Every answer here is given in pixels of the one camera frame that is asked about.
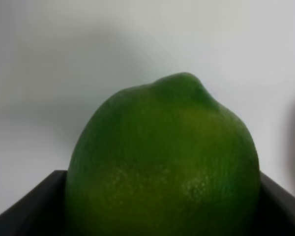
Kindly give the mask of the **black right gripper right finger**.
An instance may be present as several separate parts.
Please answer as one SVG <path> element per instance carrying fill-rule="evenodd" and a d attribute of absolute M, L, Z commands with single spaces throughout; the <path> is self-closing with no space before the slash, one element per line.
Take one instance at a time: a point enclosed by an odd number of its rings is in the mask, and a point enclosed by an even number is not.
<path fill-rule="evenodd" d="M 295 236 L 295 197 L 265 174 L 255 217 L 257 236 Z"/>

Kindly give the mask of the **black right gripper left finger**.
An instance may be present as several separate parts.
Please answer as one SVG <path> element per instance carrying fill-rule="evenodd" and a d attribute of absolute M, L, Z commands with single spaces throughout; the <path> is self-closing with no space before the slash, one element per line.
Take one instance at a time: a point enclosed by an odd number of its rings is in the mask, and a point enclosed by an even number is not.
<path fill-rule="evenodd" d="M 64 184 L 67 171 L 49 174 L 0 214 L 0 236 L 64 236 Z"/>

